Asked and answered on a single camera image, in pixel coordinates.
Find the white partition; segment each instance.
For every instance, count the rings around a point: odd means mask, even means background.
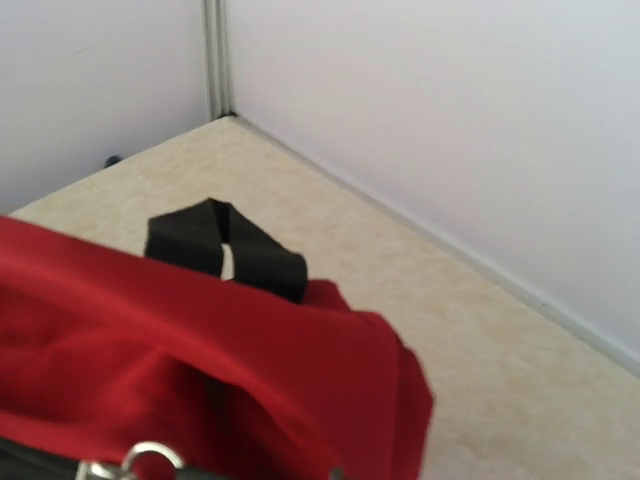
[[[0,2],[0,213],[206,123],[201,4]]]
[[[638,2],[228,9],[240,115],[638,367]]]

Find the red fabric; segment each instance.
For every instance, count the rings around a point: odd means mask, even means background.
[[[330,282],[295,305],[0,218],[0,318],[15,442],[119,463],[155,440],[234,480],[418,476],[420,365]]]

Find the marble patterned surface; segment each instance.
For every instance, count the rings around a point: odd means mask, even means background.
[[[140,254],[146,220],[212,196],[352,305],[382,312],[437,394],[423,478],[640,478],[640,381],[241,122],[170,140],[15,217]]]

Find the black webbing strap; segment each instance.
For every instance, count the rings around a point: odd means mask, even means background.
[[[229,245],[234,281],[299,302],[307,286],[307,264],[233,205],[207,199],[149,220],[145,256],[219,277]]]

